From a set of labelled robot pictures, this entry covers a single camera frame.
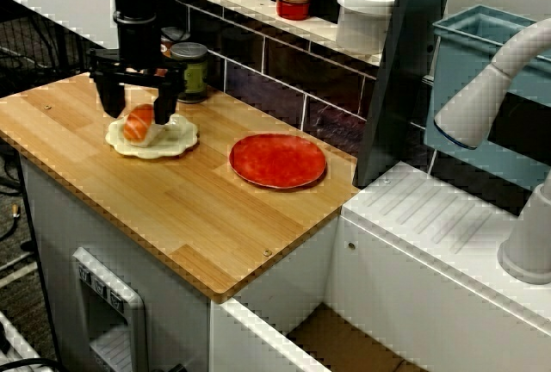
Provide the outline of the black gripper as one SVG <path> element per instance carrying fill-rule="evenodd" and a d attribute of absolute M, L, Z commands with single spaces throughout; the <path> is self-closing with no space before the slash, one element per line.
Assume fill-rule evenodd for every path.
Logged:
<path fill-rule="evenodd" d="M 161 53 L 161 30 L 156 18 L 116 17 L 115 22 L 119 47 L 89 51 L 90 77 L 96 82 L 102 108 L 112 118 L 120 116 L 126 107 L 121 84 L 158 88 L 154 121 L 165 125 L 176 112 L 178 95 L 184 87 L 184 63 Z"/>

